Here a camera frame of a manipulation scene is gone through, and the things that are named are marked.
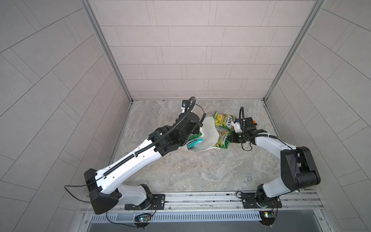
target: robotic arm link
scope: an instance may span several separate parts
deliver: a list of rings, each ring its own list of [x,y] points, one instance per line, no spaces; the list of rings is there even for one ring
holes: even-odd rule
[[[96,214],[105,213],[117,204],[133,204],[140,209],[146,209],[151,205],[153,196],[147,185],[126,186],[121,183],[150,162],[184,146],[189,136],[199,131],[203,126],[204,117],[200,120],[191,112],[195,103],[195,97],[191,97],[186,104],[185,112],[179,115],[175,124],[157,128],[148,139],[120,160],[103,169],[89,169],[84,173],[91,205]],[[265,148],[281,161],[281,176],[257,188],[255,198],[260,207],[268,207],[269,202],[275,197],[320,183],[316,165],[308,148],[286,144],[270,134],[261,134],[266,131],[257,130],[252,118],[244,118],[244,115],[242,118],[242,132],[232,132],[230,141],[251,142]]]

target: black mounting plate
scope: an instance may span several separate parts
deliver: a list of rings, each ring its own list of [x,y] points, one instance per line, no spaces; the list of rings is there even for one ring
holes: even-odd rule
[[[257,207],[260,207],[258,203],[256,202],[255,193],[242,193],[241,192],[241,198],[242,198],[242,204],[243,204],[244,209],[256,209]],[[270,208],[270,205],[272,205],[272,203],[275,204],[276,207],[282,208],[282,203],[279,200],[279,197],[274,197],[272,198],[271,201],[267,201],[265,203],[268,205],[268,208]]]
[[[151,201],[151,204],[146,209],[140,209],[139,206],[132,205],[132,204],[126,204],[125,210],[149,210],[154,206],[154,203],[156,203],[156,209],[161,210],[165,207],[165,194],[152,194],[153,199]]]

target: yellow and green snack package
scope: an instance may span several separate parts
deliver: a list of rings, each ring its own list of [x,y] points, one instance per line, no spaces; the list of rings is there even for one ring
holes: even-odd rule
[[[230,131],[232,129],[233,118],[234,116],[232,115],[216,112],[214,115],[215,125]]]
[[[214,147],[220,147],[220,148],[228,148],[229,144],[229,135],[230,132],[218,132],[219,133],[219,139],[218,142],[215,144]]]

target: marble floor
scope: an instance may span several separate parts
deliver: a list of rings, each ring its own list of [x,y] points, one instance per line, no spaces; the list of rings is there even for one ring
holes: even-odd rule
[[[196,103],[204,108],[207,117],[216,111],[238,116],[243,106],[245,117],[252,117],[258,123],[257,128],[275,135],[261,100],[198,100]],[[135,101],[115,161],[131,152],[156,128],[173,125],[181,112],[180,106],[181,101]],[[197,106],[193,112],[202,116]],[[231,143],[228,149],[170,152],[123,184],[147,184],[152,192],[256,190],[259,184],[279,175],[279,160],[271,153],[254,145],[252,151],[244,151],[240,144]]]

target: tiled wall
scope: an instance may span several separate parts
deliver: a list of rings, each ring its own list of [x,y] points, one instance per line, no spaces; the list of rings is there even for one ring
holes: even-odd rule
[[[370,12],[327,0],[268,100],[286,142],[312,150],[338,232],[371,231]]]
[[[264,97],[314,3],[89,2],[134,99]]]
[[[128,105],[79,0],[1,1],[0,231],[67,231]]]

